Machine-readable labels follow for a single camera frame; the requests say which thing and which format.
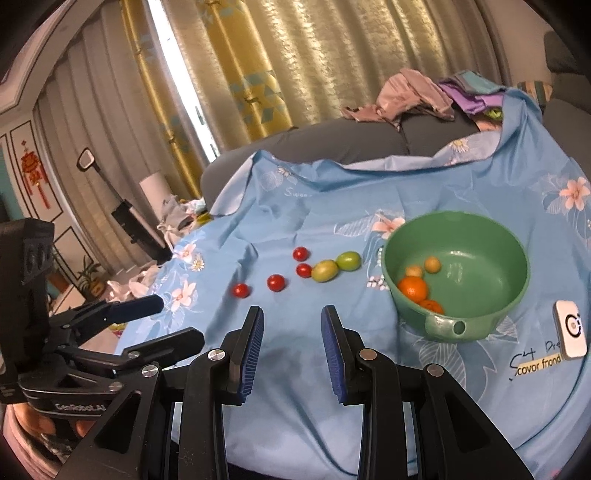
bowl handle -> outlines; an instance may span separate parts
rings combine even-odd
[[[466,333],[466,323],[462,320],[428,314],[425,316],[425,331],[427,335],[441,340],[460,340]]]

yellow curtain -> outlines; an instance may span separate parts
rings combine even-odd
[[[500,81],[475,2],[162,0],[222,151],[373,103],[410,66]]]
[[[207,164],[207,161],[197,158],[179,120],[173,94],[154,52],[154,39],[150,34],[142,0],[121,0],[121,7],[125,30],[134,51],[140,75],[176,160],[177,169],[191,196],[201,198],[199,188],[199,180],[203,173],[201,165]]]

red chinese knot ornament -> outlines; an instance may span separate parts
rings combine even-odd
[[[47,174],[43,168],[43,163],[39,160],[39,157],[34,151],[29,151],[27,148],[27,141],[23,140],[21,145],[25,148],[25,154],[21,157],[21,170],[24,176],[24,184],[29,196],[33,195],[33,187],[37,187],[39,195],[43,200],[46,209],[50,209],[49,201],[47,196],[41,187],[41,181],[43,180],[46,184],[49,184],[47,180]]]

hole in bowl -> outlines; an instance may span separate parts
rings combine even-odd
[[[458,321],[453,325],[453,333],[461,335],[466,331],[466,324],[463,321]]]

curtain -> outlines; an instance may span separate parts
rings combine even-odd
[[[89,147],[117,192],[155,225],[139,182],[162,171],[187,197],[176,163],[138,73],[118,2],[89,20],[57,63],[35,107],[60,186],[102,266],[110,273],[149,260],[111,217],[118,201],[98,174],[78,171]]]
[[[193,142],[187,135],[185,127],[193,127],[187,121],[186,112],[183,112],[184,106],[171,81],[165,59],[159,49],[157,35],[154,29],[150,29],[151,19],[147,16],[142,0],[121,0],[121,7],[125,31],[139,73],[177,162],[177,169],[191,197],[200,198],[199,180],[209,162],[196,135],[191,137]]]
[[[373,103],[402,67],[501,82],[474,0],[162,0],[220,149]]]

